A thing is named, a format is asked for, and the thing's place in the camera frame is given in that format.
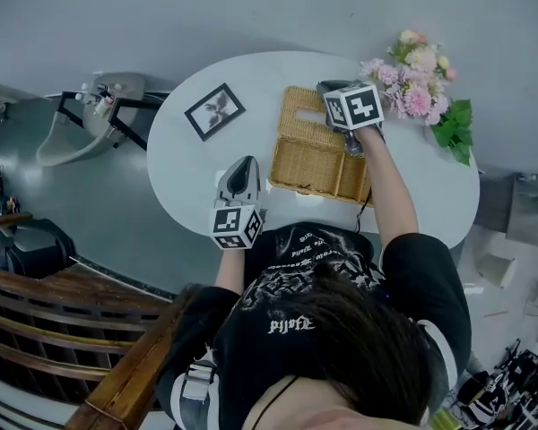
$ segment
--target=white oval table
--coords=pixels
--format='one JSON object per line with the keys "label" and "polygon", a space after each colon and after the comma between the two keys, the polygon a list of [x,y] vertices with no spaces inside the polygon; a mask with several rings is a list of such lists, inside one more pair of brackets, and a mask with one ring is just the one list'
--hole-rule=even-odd
{"label": "white oval table", "polygon": [[[359,69],[357,62],[336,56],[272,52],[227,59],[185,80],[161,106],[148,139],[148,171],[161,205],[182,226],[207,235],[217,181],[237,159],[253,155],[261,170],[265,229],[310,220],[354,230],[359,205],[277,188],[267,178],[285,88],[314,89],[322,80],[352,80]],[[184,113],[225,82],[246,112],[202,142]],[[386,120],[383,130],[414,201],[420,231],[448,247],[457,245],[478,207],[474,160],[468,168],[443,158],[427,143],[420,125]],[[361,215],[360,230],[378,232],[372,209]]]}

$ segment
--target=picture frame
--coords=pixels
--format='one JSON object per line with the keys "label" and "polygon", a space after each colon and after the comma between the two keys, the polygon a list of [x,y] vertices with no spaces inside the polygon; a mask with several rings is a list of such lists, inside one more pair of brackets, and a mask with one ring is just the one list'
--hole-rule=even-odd
{"label": "picture frame", "polygon": [[203,142],[242,115],[245,108],[223,83],[196,102],[185,115]]}

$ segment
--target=wooden armrest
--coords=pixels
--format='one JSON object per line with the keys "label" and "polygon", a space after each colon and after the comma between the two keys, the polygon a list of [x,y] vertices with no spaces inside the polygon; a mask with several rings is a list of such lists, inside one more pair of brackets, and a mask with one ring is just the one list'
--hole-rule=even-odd
{"label": "wooden armrest", "polygon": [[153,388],[183,311],[198,291],[184,289],[68,420],[66,430],[136,430],[153,403]]}
{"label": "wooden armrest", "polygon": [[11,225],[12,223],[20,223],[26,219],[31,219],[31,213],[26,211],[21,211],[19,213],[11,213],[10,215],[0,216],[0,226],[2,225]]}

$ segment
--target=pink flowers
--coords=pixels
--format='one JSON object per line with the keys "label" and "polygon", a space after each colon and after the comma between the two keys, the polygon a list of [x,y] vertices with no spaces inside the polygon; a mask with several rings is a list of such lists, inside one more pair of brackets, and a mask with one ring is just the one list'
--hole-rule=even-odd
{"label": "pink flowers", "polygon": [[374,58],[361,63],[361,76],[377,83],[384,101],[399,118],[420,117],[426,125],[436,125],[447,112],[445,86],[456,78],[450,61],[414,30],[405,30],[388,54],[396,65]]}

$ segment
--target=black t-shirt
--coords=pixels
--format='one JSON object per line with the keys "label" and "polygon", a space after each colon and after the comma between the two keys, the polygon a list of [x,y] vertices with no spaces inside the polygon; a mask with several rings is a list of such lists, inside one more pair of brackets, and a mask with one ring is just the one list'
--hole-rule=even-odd
{"label": "black t-shirt", "polygon": [[[371,270],[373,249],[356,233],[299,223],[261,235],[246,255],[246,291],[204,288],[185,311],[166,358],[157,396],[171,415],[175,379],[213,347],[220,375],[220,429],[241,428],[265,391],[287,375],[325,379],[307,351],[312,321],[280,305],[308,291],[315,265],[327,262],[356,286],[413,320],[434,323],[445,336],[460,374],[470,356],[471,325],[464,292],[447,247],[431,236],[408,234],[388,245],[385,278]],[[432,407],[447,391],[444,361],[431,340],[438,370]]]}

